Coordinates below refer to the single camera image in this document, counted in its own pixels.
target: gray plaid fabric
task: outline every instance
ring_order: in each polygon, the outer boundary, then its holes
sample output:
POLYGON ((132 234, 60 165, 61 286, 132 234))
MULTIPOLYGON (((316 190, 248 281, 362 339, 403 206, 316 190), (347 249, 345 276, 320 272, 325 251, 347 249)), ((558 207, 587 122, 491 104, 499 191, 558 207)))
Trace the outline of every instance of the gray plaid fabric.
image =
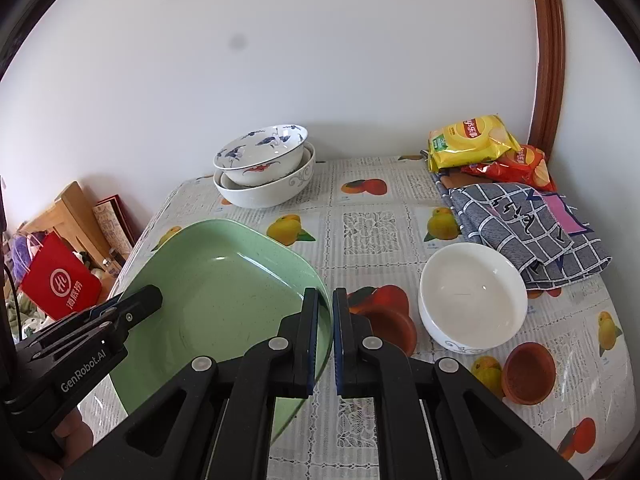
POLYGON ((527 289, 551 289, 604 270, 611 257, 589 224, 575 218, 564 196, 523 184, 474 184, 446 189, 431 174, 443 200, 456 213, 466 240, 494 248, 520 272, 527 289), (565 232, 547 200, 566 210, 576 228, 565 232))

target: red chip bag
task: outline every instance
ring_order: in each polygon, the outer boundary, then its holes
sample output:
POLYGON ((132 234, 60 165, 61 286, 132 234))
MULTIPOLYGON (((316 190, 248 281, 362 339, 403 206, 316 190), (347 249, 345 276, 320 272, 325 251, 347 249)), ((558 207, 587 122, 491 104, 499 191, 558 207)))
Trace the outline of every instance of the red chip bag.
POLYGON ((102 285, 55 233, 45 236, 20 286, 44 312, 62 319, 94 306, 102 285))
POLYGON ((546 168, 545 153, 528 144, 521 144, 519 152, 509 150, 493 162, 469 164, 460 171, 498 182, 527 184, 540 191, 557 190, 546 168))

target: white bowl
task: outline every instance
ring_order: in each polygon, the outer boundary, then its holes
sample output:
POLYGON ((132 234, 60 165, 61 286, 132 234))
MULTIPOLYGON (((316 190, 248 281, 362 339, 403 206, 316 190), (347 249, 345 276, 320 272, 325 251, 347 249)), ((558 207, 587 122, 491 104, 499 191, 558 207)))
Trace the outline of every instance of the white bowl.
POLYGON ((242 186, 261 186, 294 171, 308 133, 296 124, 279 124, 238 137, 219 150, 213 165, 242 186))
POLYGON ((238 207, 248 209, 273 207, 295 197, 305 189, 314 174, 316 149, 309 142, 301 148, 303 149, 302 161, 297 170, 275 182, 258 187, 239 186, 222 170, 216 171, 213 181, 220 194, 238 207))
POLYGON ((420 277, 418 308, 444 348, 478 354, 506 343, 527 315, 527 289, 498 251, 460 242, 437 250, 420 277))

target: bowl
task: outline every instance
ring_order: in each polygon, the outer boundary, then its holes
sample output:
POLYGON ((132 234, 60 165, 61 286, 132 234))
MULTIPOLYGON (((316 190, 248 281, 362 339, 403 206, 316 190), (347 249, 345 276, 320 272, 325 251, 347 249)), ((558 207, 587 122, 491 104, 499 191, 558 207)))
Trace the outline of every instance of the bowl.
POLYGON ((513 264, 498 251, 469 242, 443 247, 428 259, 418 300, 427 332, 461 354, 506 343, 527 315, 527 290, 513 264))
MULTIPOLYGON (((198 222, 169 238, 124 292, 144 285, 162 292, 162 307, 129 332, 129 355, 111 380, 131 413, 194 357, 217 362, 242 356, 278 333, 283 317, 300 312, 305 287, 324 298, 318 311, 316 379, 332 342, 330 296, 302 257, 227 219, 198 222)), ((304 401, 278 398, 272 437, 304 401)))
POLYGON ((408 315, 381 305, 364 306, 358 315, 369 319, 374 336, 398 346, 407 357, 414 353, 418 335, 408 315))
POLYGON ((261 186, 294 171, 308 133, 296 124, 254 130, 227 143, 213 165, 241 186, 261 186))
POLYGON ((302 160, 297 170, 275 182, 258 187, 240 186, 222 170, 216 171, 213 181, 220 194, 238 207, 248 209, 273 207, 295 197, 305 189, 314 174, 316 149, 309 142, 306 142, 302 148, 302 160))
POLYGON ((502 390, 516 404, 533 406, 545 400, 556 384, 556 362, 545 347, 527 342, 516 346, 502 367, 502 390))

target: green label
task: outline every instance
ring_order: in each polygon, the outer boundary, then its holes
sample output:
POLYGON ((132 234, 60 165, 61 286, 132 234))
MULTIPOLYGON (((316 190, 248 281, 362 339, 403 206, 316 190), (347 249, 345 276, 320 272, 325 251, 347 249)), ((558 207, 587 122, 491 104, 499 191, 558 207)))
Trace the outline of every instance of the green label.
POLYGON ((440 134, 435 139, 431 141, 433 143, 433 151, 441 152, 442 150, 446 150, 448 148, 447 143, 444 140, 444 135, 440 134))

